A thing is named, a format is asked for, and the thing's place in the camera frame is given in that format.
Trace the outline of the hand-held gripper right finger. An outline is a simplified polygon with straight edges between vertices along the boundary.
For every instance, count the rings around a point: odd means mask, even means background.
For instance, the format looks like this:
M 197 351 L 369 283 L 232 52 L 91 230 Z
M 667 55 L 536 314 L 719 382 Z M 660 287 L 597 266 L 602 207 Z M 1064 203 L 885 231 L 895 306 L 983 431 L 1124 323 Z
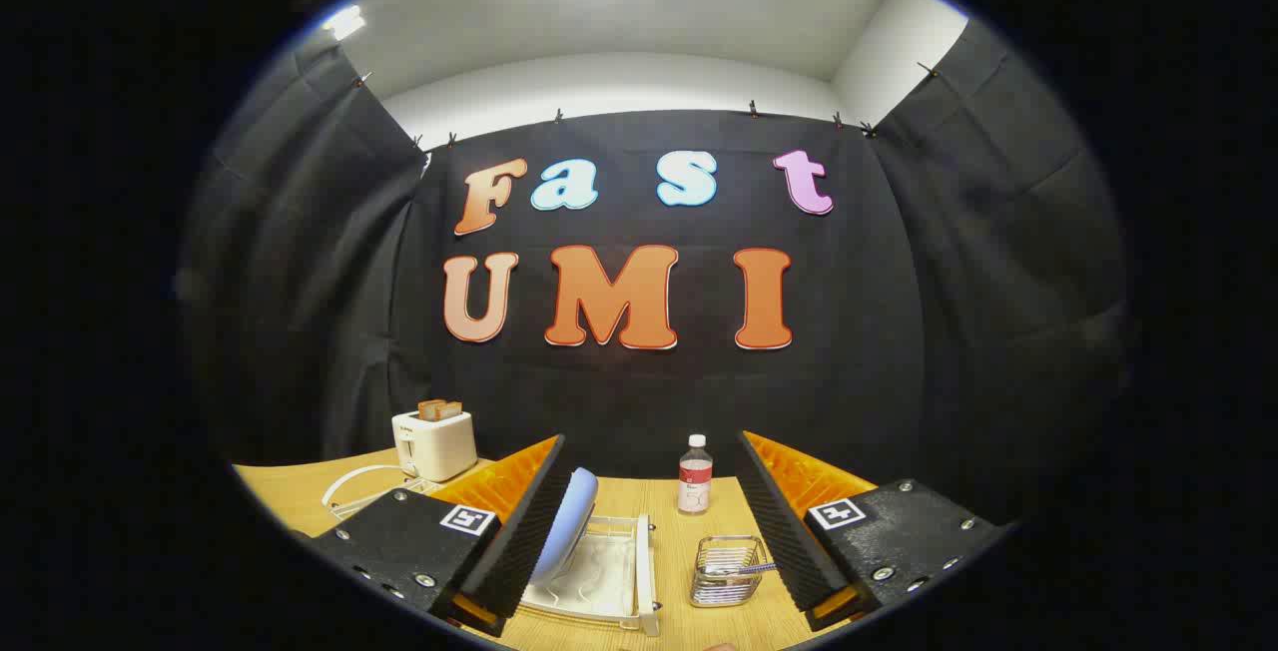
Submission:
M 905 604 L 1010 533 L 918 480 L 872 483 L 743 428 L 737 481 L 812 631 Z

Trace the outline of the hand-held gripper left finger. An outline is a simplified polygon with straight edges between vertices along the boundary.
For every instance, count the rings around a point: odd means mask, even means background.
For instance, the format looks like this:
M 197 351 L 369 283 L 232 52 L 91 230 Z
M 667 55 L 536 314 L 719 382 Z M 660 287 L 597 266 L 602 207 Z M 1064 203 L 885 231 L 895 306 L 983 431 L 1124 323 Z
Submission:
M 498 637 L 564 500 L 565 443 L 553 434 L 432 492 L 390 490 L 305 544 L 394 604 Z

